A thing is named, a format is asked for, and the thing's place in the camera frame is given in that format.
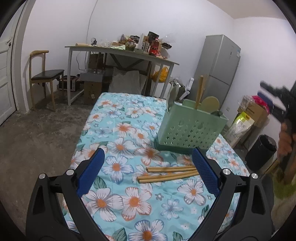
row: concrete floor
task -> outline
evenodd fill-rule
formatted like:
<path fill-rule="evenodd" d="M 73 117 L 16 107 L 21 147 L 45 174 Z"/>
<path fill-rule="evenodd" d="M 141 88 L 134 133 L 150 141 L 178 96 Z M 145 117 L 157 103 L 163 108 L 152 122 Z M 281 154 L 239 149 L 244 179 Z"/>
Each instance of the concrete floor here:
<path fill-rule="evenodd" d="M 40 102 L 37 111 L 13 113 L 0 126 L 0 199 L 15 224 L 25 231 L 27 208 L 40 173 L 63 174 L 92 106 L 81 98 Z"/>

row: chair backrest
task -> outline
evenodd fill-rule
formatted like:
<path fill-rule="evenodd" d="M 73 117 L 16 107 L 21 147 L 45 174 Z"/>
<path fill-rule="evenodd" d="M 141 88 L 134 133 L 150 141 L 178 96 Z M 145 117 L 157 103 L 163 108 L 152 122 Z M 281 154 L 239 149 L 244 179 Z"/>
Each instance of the chair backrest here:
<path fill-rule="evenodd" d="M 44 54 L 43 61 L 42 61 L 42 72 L 45 71 L 45 54 L 49 53 L 49 50 L 35 50 L 32 53 L 30 53 L 30 62 L 29 62 L 29 79 L 31 81 L 32 78 L 32 58 L 39 54 Z"/>

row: refrigerator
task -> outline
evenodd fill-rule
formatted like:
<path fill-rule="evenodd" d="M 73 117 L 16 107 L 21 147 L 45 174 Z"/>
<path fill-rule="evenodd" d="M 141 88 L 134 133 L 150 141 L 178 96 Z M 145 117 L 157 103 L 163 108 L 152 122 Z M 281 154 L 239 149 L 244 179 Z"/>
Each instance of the refrigerator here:
<path fill-rule="evenodd" d="M 221 108 L 234 79 L 240 53 L 241 48 L 225 35 L 206 36 L 187 99 L 196 100 L 199 77 L 203 75 L 206 82 L 201 101 L 208 96 L 215 96 Z"/>

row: ceiling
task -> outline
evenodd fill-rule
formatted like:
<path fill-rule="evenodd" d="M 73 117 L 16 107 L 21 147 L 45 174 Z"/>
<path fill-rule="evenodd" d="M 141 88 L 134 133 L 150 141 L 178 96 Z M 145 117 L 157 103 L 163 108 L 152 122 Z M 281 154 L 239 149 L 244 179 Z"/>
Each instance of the ceiling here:
<path fill-rule="evenodd" d="M 270 17 L 286 19 L 272 0 L 208 0 L 232 18 Z"/>

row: metal bolt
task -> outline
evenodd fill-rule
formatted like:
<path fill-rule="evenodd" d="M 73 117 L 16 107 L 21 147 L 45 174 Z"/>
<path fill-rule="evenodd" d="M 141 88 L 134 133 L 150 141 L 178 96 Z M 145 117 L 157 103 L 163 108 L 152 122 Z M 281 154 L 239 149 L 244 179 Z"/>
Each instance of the metal bolt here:
<path fill-rule="evenodd" d="M 223 173 L 225 174 L 225 175 L 229 175 L 230 173 L 231 173 L 231 171 L 229 170 L 229 169 L 223 169 Z"/>
<path fill-rule="evenodd" d="M 73 170 L 73 169 L 69 169 L 69 170 L 66 172 L 66 174 L 67 174 L 68 176 L 72 176 L 72 175 L 74 174 L 74 170 Z"/>
<path fill-rule="evenodd" d="M 256 174 L 256 173 L 252 173 L 252 178 L 254 178 L 254 179 L 257 179 L 258 178 L 258 175 Z"/>
<path fill-rule="evenodd" d="M 45 178 L 45 174 L 44 173 L 41 173 L 40 175 L 39 175 L 39 179 L 44 179 Z"/>

